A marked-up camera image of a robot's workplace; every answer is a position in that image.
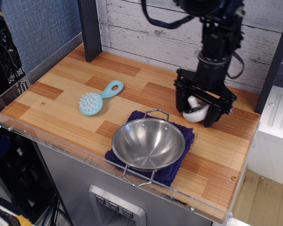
brush bristles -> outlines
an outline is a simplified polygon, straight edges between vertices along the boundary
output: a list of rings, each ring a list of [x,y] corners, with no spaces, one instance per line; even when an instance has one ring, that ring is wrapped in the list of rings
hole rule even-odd
[[[80,108],[86,113],[92,113],[99,108],[100,97],[94,93],[86,93],[82,95],[81,101],[79,102]]]

white wood panel wall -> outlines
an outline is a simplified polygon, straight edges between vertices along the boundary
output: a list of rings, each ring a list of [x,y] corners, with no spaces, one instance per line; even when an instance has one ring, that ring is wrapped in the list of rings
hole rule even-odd
[[[97,0],[103,50],[170,70],[196,70],[201,51],[202,23],[198,18],[175,30],[156,27],[146,20],[141,0]],[[186,16],[172,0],[148,0],[152,18],[173,22]],[[230,87],[260,93],[283,31],[283,0],[245,0],[244,39],[237,53],[245,63]],[[240,63],[233,59],[229,73]]]

metal bowl handle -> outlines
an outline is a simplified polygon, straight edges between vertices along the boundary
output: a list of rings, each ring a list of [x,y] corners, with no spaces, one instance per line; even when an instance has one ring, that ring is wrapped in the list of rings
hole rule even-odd
[[[153,182],[154,175],[155,175],[155,173],[157,172],[157,169],[154,169],[154,170],[153,170],[152,176],[151,176],[151,179],[150,179],[149,182],[145,182],[145,183],[141,183],[141,184],[136,185],[136,184],[132,183],[129,179],[126,178],[126,174],[127,174],[128,168],[129,168],[129,165],[126,165],[125,170],[124,170],[124,174],[123,174],[123,179],[124,179],[125,181],[127,181],[130,185],[132,185],[133,187],[140,187],[140,186],[143,186],[143,185],[149,185],[149,184],[151,184],[151,183]]]
[[[147,116],[147,114],[148,114],[149,112],[156,112],[156,111],[160,111],[160,112],[162,112],[163,114],[166,114],[166,121],[169,121],[169,113],[164,112],[164,111],[161,110],[161,109],[148,110],[148,111],[146,111],[145,116],[144,116],[143,118],[146,118],[146,116]]]

navy blue towel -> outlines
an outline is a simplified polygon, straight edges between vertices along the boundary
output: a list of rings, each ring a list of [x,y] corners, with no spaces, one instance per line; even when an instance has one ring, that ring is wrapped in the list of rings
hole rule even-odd
[[[141,119],[143,118],[145,115],[145,113],[143,112],[139,112],[139,111],[134,111],[132,112],[132,114],[130,115],[130,117],[128,118],[128,121],[132,121],[132,120],[136,120],[136,119]],[[172,182],[174,181],[174,178],[180,168],[180,165],[185,157],[185,155],[188,153],[190,147],[191,147],[191,144],[193,143],[194,141],[194,133],[193,133],[193,128],[187,128],[185,126],[181,126],[181,125],[178,125],[174,122],[171,122],[171,124],[175,125],[182,133],[183,133],[183,136],[184,136],[184,139],[185,139],[185,150],[182,154],[182,156],[176,161],[174,162],[173,164],[163,168],[163,169],[160,169],[158,170],[156,173],[155,173],[155,176],[154,176],[154,180],[157,181],[157,182],[160,182],[166,186],[171,186]],[[126,166],[125,163],[123,163],[119,158],[117,158],[117,156],[114,154],[113,150],[111,149],[110,151],[107,151],[106,154],[105,154],[105,158],[109,161],[112,161],[118,165],[121,165],[123,167]],[[151,177],[152,175],[152,172],[143,172],[143,171],[137,171],[137,170],[134,170],[136,172],[138,172],[139,174],[141,175],[144,175],[148,178]]]
[[[10,147],[9,137],[2,134],[0,139],[0,158],[9,149],[9,147]]]

blue fabric wall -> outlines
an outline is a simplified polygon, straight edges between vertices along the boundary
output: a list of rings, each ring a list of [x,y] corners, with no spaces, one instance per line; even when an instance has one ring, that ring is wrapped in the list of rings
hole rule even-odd
[[[4,0],[1,8],[26,74],[81,32],[76,0]]]

